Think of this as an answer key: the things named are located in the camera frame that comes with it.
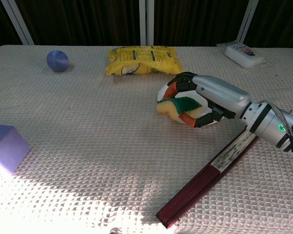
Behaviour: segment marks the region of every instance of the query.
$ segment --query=white textured tablecloth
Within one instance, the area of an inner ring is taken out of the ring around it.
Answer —
[[[244,127],[201,129],[156,113],[174,76],[105,75],[109,47],[0,47],[0,124],[31,152],[0,177],[0,233],[293,234],[293,157],[260,140],[174,227],[155,214]],[[72,66],[54,73],[53,49]],[[262,48],[245,70],[217,47],[177,47],[185,71],[222,78],[253,101],[293,109],[293,49]]]

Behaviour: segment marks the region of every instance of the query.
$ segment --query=yellow snack package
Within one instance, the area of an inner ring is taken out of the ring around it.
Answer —
[[[124,46],[109,50],[107,75],[183,72],[176,50],[167,46]]]

